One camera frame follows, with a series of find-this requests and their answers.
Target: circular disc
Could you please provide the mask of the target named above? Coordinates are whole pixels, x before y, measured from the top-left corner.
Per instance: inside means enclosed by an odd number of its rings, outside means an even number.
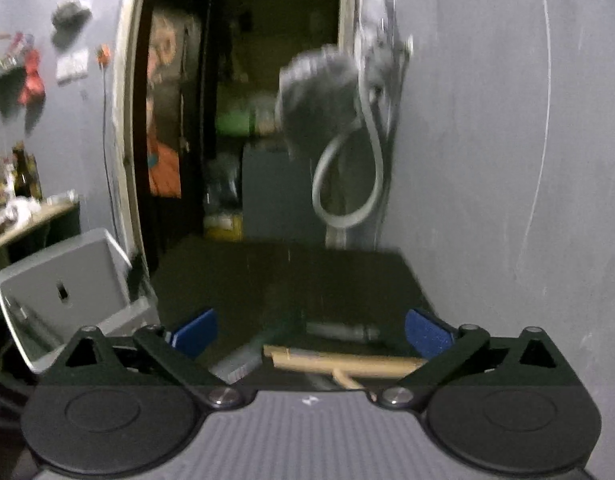
[[[43,386],[21,419],[43,461],[78,475],[116,476],[148,468],[190,436],[196,411],[180,386]]]
[[[495,372],[487,374],[492,380]],[[428,406],[432,433],[464,462],[511,475],[548,475],[587,460],[600,417],[580,386],[457,381]]]

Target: doorway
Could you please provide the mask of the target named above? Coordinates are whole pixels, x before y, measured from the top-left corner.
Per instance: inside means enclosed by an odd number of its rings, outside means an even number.
[[[134,240],[150,272],[189,233],[325,244],[309,196],[313,168],[290,161],[273,104],[294,56],[337,41],[351,48],[354,3],[144,0],[130,184]]]

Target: orange plug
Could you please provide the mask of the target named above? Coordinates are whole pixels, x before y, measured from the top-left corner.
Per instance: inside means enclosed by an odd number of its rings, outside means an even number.
[[[98,66],[101,68],[107,68],[111,60],[110,47],[106,44],[102,44],[96,49],[96,59],[98,60]]]

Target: red bag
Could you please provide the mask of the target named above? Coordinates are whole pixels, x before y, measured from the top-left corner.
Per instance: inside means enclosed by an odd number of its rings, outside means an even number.
[[[25,86],[23,87],[18,102],[23,106],[27,106],[45,97],[45,85],[43,80],[38,75],[38,66],[40,64],[40,54],[37,50],[30,50],[25,56]]]

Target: gray plastic bin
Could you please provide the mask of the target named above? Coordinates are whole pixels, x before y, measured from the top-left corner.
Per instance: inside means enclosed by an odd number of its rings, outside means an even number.
[[[0,303],[12,337],[34,373],[49,368],[82,326],[130,335],[159,323],[156,296],[129,304],[129,258],[105,229],[41,250],[0,271]]]

